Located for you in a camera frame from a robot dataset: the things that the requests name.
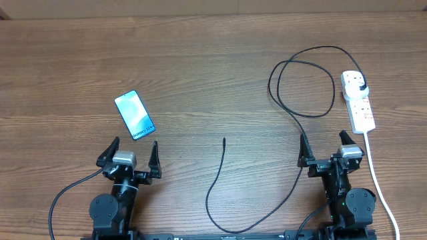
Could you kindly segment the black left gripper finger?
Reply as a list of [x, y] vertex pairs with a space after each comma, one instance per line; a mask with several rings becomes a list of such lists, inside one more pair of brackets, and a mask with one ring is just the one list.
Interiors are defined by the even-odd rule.
[[153, 142], [153, 148], [151, 150], [151, 157], [149, 159], [148, 166], [150, 168], [150, 177], [161, 179], [162, 170], [159, 162], [159, 153], [158, 153], [159, 145], [157, 141]]
[[119, 137], [116, 137], [111, 145], [97, 158], [96, 165], [105, 167], [109, 162], [112, 162], [113, 156], [119, 149]]

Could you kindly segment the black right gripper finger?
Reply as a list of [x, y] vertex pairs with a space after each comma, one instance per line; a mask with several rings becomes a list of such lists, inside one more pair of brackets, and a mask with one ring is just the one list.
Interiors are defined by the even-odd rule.
[[298, 157], [298, 167], [307, 167], [315, 161], [314, 154], [304, 133], [300, 135], [300, 153]]
[[345, 130], [340, 131], [339, 136], [340, 136], [342, 145], [355, 145], [356, 144]]

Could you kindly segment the Samsung Galaxy smartphone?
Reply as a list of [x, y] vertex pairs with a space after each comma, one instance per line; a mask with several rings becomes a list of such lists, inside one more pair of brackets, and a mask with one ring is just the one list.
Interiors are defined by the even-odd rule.
[[156, 130], [137, 91], [132, 90], [116, 97], [114, 103], [133, 140], [137, 141]]

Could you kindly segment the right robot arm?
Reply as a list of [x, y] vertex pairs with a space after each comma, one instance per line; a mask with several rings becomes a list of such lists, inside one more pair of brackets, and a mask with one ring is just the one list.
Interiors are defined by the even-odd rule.
[[[320, 177], [326, 192], [326, 203], [311, 213], [295, 233], [295, 239], [357, 239], [374, 240], [373, 223], [376, 195], [366, 188], [353, 188], [348, 174], [360, 168], [365, 152], [345, 130], [340, 132], [341, 146], [329, 159], [317, 160], [308, 138], [300, 135], [298, 167], [308, 168], [308, 177]], [[319, 224], [315, 230], [304, 231], [305, 224], [323, 209], [330, 210], [331, 221]]]

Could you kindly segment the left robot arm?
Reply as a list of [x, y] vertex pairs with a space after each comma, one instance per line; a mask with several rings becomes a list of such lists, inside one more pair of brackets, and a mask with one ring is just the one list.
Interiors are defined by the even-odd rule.
[[96, 196], [89, 206], [93, 220], [92, 239], [143, 239], [131, 226], [133, 210], [140, 185], [151, 185], [162, 175], [158, 155], [159, 145], [153, 142], [148, 167], [150, 171], [136, 170], [136, 155], [119, 150], [119, 137], [97, 158], [96, 165], [104, 177], [113, 181], [110, 193]]

